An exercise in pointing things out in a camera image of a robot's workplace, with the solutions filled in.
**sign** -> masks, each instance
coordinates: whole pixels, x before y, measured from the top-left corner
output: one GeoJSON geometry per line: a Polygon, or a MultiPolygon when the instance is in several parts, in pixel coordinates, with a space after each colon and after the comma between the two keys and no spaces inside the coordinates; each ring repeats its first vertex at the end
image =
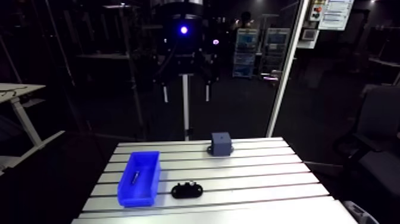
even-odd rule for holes
{"type": "Polygon", "coordinates": [[[328,0],[318,29],[345,30],[354,0],[328,0]]]}

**desk leg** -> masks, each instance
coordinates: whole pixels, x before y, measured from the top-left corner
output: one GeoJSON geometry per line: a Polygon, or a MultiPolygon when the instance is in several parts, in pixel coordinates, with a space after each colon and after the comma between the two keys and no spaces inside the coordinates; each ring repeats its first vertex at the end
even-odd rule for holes
{"type": "Polygon", "coordinates": [[[19,121],[24,127],[24,130],[28,134],[30,140],[33,145],[38,147],[42,145],[42,140],[40,139],[38,133],[36,132],[35,127],[33,127],[32,122],[29,120],[28,115],[25,112],[24,107],[20,103],[20,99],[18,97],[11,100],[12,109],[14,109],[15,114],[17,115],[19,121]]]}

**aluminum table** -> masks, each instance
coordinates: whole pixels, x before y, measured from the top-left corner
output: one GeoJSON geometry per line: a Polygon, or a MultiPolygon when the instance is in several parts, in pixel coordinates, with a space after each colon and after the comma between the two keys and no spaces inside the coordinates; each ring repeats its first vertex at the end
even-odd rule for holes
{"type": "Polygon", "coordinates": [[[120,143],[87,200],[78,223],[356,223],[282,138],[232,140],[230,157],[206,152],[211,141],[120,143]],[[117,185],[130,153],[160,151],[152,207],[124,208],[117,185]],[[178,182],[204,193],[177,200],[178,182]]]}
{"type": "Polygon", "coordinates": [[[21,122],[22,127],[28,134],[30,140],[32,141],[33,148],[24,153],[21,157],[13,157],[13,156],[0,156],[0,166],[2,168],[7,167],[15,167],[23,160],[31,156],[37,150],[43,148],[46,144],[60,136],[64,133],[64,131],[59,131],[56,134],[50,136],[45,140],[41,140],[38,135],[35,127],[30,121],[28,115],[25,112],[24,107],[21,105],[20,96],[29,94],[31,92],[37,91],[38,89],[42,89],[45,86],[42,85],[24,85],[24,84],[13,84],[13,83],[0,83],[0,103],[9,101],[12,105],[12,109],[15,112],[15,115],[18,117],[21,122]]]}

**black part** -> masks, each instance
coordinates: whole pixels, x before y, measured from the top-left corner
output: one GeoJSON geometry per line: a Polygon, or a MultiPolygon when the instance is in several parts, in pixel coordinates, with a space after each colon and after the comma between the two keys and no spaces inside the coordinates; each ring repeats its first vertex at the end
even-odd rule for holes
{"type": "Polygon", "coordinates": [[[176,199],[182,198],[198,198],[203,194],[203,187],[198,185],[196,182],[193,185],[190,182],[186,182],[184,185],[177,184],[171,190],[172,197],[176,199]]]}

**control panel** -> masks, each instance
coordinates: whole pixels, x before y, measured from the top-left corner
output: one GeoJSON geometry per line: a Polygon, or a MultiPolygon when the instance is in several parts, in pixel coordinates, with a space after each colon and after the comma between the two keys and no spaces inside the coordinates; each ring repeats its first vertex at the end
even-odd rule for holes
{"type": "Polygon", "coordinates": [[[324,6],[324,4],[313,4],[310,8],[309,21],[321,21],[324,6]]]}

